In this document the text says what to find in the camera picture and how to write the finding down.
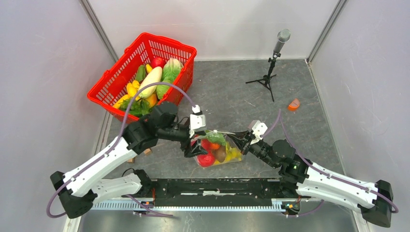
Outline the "yellow banana bunch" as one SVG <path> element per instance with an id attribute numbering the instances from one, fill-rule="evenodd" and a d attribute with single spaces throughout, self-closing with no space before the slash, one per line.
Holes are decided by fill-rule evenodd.
<path id="1" fill-rule="evenodd" d="M 230 163 L 230 162 L 237 162 L 237 161 L 241 161 L 242 158 L 242 154 L 241 151 L 235 147 L 235 146 L 231 146 L 228 142 L 226 144 L 226 160 L 223 163 L 218 162 L 217 160 L 215 160 L 214 165 L 221 165 L 221 164 L 226 164 L 226 163 Z"/>

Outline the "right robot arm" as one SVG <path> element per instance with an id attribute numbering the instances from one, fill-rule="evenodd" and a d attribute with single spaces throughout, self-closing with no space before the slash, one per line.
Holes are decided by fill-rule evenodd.
<path id="1" fill-rule="evenodd" d="M 249 131 L 229 134 L 243 154 L 251 153 L 272 168 L 279 169 L 279 191 L 285 197 L 300 195 L 341 205 L 358 212 L 374 225 L 389 228 L 393 214 L 391 184 L 379 180 L 357 180 L 299 155 L 286 139 L 268 144 L 255 140 Z"/>

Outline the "orange carrot with leaves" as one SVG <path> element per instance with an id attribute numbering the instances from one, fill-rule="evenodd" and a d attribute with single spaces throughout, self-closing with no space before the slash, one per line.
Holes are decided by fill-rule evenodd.
<path id="1" fill-rule="evenodd" d="M 205 136 L 205 139 L 207 139 L 210 142 L 211 150 L 216 150 L 220 146 L 226 146 L 227 144 L 224 135 L 220 132 L 211 131 L 209 134 Z"/>

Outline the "red apple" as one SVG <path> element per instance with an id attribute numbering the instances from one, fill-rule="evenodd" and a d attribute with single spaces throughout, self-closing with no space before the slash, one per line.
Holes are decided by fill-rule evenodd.
<path id="1" fill-rule="evenodd" d="M 212 154 L 205 154 L 205 155 L 198 155 L 197 156 L 197 163 L 201 166 L 201 167 L 210 167 L 212 165 L 214 165 L 215 163 L 215 157 Z"/>
<path id="2" fill-rule="evenodd" d="M 211 151 L 210 142 L 207 139 L 197 139 L 192 141 L 191 147 L 196 153 L 207 154 Z"/>

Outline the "clear polka dot zip bag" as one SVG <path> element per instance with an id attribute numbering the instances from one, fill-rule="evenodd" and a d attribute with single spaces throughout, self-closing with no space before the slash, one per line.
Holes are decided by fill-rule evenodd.
<path id="1" fill-rule="evenodd" d="M 196 163 L 208 168 L 242 161 L 242 152 L 228 137 L 229 134 L 218 130 L 207 130 L 204 135 L 196 134 L 190 143 Z"/>

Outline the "brown kiwi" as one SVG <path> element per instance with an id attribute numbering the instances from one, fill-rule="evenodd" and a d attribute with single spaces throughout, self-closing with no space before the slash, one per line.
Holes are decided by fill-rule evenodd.
<path id="1" fill-rule="evenodd" d="M 213 156 L 215 157 L 215 159 L 220 162 L 223 163 L 226 160 L 226 147 L 225 146 L 220 146 L 218 149 L 213 151 Z"/>

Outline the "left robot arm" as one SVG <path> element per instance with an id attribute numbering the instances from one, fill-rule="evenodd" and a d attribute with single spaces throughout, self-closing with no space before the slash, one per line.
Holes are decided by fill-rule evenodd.
<path id="1" fill-rule="evenodd" d="M 58 197 L 64 216 L 78 218 L 93 205 L 123 195 L 148 196 L 152 184 L 146 177 L 129 174 L 125 177 L 104 180 L 103 178 L 127 160 L 154 147 L 159 139 L 180 142 L 185 157 L 199 154 L 192 148 L 195 134 L 204 133 L 205 115 L 198 105 L 184 124 L 175 122 L 178 108 L 171 102 L 163 102 L 137 121 L 123 126 L 119 135 L 106 148 L 73 170 L 54 172 L 50 180 L 56 190 L 52 198 Z"/>

